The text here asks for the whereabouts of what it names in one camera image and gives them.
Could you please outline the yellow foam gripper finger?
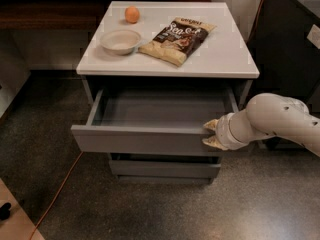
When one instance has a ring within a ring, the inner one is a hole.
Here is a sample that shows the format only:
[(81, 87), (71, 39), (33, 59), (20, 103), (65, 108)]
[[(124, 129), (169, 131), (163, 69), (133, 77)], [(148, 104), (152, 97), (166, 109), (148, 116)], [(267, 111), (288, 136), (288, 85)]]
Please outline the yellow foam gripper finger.
[(213, 120), (210, 120), (208, 122), (206, 122), (203, 127), (205, 129), (208, 129), (208, 130), (215, 130), (217, 125), (218, 125), (218, 122), (219, 120), (218, 119), (213, 119)]
[(204, 138), (202, 140), (202, 143), (207, 145), (207, 146), (210, 146), (210, 147), (213, 147), (213, 148), (217, 148), (217, 149), (220, 149), (220, 150), (224, 150), (224, 151), (227, 150), (227, 148), (225, 146), (223, 146), (215, 136), (211, 136), (209, 138)]

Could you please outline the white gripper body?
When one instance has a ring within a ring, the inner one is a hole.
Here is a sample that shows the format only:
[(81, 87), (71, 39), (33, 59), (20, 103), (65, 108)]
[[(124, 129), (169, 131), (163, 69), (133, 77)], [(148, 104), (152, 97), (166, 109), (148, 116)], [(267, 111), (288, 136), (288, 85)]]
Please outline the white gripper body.
[(245, 122), (236, 113), (229, 113), (218, 120), (215, 137), (227, 150), (237, 150), (249, 144)]

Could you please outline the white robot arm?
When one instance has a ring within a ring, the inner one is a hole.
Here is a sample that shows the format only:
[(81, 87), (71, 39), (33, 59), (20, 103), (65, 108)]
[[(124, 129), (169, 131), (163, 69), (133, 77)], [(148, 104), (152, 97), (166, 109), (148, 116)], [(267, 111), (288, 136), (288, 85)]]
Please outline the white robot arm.
[(310, 114), (300, 100), (262, 93), (249, 100), (245, 109), (204, 124), (215, 134), (202, 142), (221, 150), (237, 150), (252, 141), (279, 137), (320, 156), (320, 119)]

